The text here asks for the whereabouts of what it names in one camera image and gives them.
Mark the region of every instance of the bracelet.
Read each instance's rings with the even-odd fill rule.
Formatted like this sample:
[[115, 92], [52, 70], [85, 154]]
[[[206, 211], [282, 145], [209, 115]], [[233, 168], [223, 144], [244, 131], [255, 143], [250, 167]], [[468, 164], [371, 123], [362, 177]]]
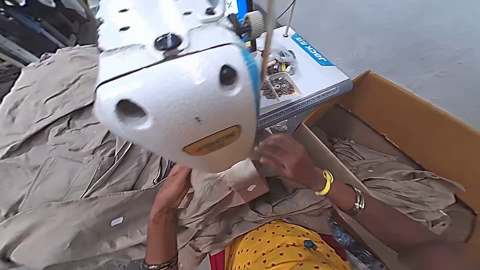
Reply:
[[357, 199], [355, 200], [353, 207], [350, 208], [348, 211], [346, 211], [346, 213], [349, 216], [355, 217], [356, 215], [360, 214], [363, 211], [363, 209], [365, 209], [365, 200], [363, 199], [363, 195], [361, 194], [361, 191], [358, 188], [350, 184], [346, 184], [346, 185], [351, 186], [355, 190], [355, 194], [357, 195]]
[[140, 264], [140, 270], [169, 270], [174, 269], [177, 266], [179, 257], [175, 256], [173, 259], [162, 264], [148, 264], [145, 262], [145, 259]]
[[325, 182], [325, 187], [323, 188], [323, 190], [315, 191], [315, 194], [318, 195], [318, 196], [327, 195], [327, 193], [330, 191], [330, 188], [332, 186], [333, 175], [329, 171], [324, 170], [324, 178], [326, 179], [326, 182]]

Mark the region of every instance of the small tray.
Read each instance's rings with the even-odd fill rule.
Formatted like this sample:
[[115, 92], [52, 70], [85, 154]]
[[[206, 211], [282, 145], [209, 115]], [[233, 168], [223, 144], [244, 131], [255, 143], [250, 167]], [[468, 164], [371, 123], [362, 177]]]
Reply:
[[263, 94], [263, 91], [260, 89], [260, 108], [263, 108], [263, 107], [267, 107], [267, 106], [270, 106], [270, 105], [273, 105], [275, 103], [279, 103], [280, 102], [280, 99], [278, 98], [278, 95], [277, 93], [275, 92], [275, 90], [273, 90], [273, 87], [272, 87], [272, 84], [270, 83], [270, 80], [268, 78], [265, 78], [265, 81], [270, 85], [270, 87], [272, 88], [272, 92], [273, 94], [275, 95], [275, 98], [274, 99], [268, 99], [264, 96]]
[[292, 77], [290, 76], [290, 74], [286, 73], [286, 72], [278, 72], [278, 73], [275, 73], [273, 75], [270, 75], [268, 77], [268, 80], [270, 82], [272, 82], [272, 80], [274, 79], [277, 79], [277, 78], [280, 78], [280, 77], [284, 77], [288, 80], [289, 83], [291, 83], [293, 85], [293, 89], [295, 90], [295, 92], [293, 92], [292, 94], [290, 95], [283, 95], [281, 97], [278, 98], [279, 101], [285, 101], [285, 100], [289, 100], [289, 99], [292, 99], [292, 98], [296, 98], [296, 97], [300, 97], [301, 96], [301, 92], [299, 90], [299, 88], [297, 87], [297, 85], [293, 82], [292, 80]]

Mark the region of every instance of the woman's left hand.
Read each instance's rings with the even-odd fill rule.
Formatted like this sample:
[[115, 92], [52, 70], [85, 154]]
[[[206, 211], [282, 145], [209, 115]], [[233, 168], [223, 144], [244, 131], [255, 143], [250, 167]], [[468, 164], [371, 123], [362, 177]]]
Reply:
[[150, 211], [151, 221], [162, 216], [175, 215], [177, 208], [192, 186], [190, 184], [191, 171], [192, 169], [179, 164], [173, 167], [163, 186], [156, 194]]

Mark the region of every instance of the metal bangle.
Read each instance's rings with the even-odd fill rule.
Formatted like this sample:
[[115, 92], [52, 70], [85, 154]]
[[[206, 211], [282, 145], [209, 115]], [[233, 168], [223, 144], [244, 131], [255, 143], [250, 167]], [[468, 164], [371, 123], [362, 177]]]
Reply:
[[148, 264], [145, 260], [142, 261], [140, 264], [140, 270], [170, 270], [174, 269], [178, 263], [178, 255], [175, 256], [173, 259], [169, 260], [168, 262], [162, 264]]
[[358, 188], [350, 184], [346, 184], [346, 185], [351, 186], [353, 190], [355, 190], [355, 194], [357, 195], [357, 198], [355, 200], [355, 203], [353, 204], [353, 207], [350, 208], [348, 211], [346, 211], [346, 213], [349, 216], [355, 217], [365, 209], [365, 200], [363, 199], [363, 195], [361, 194], [361, 191]]

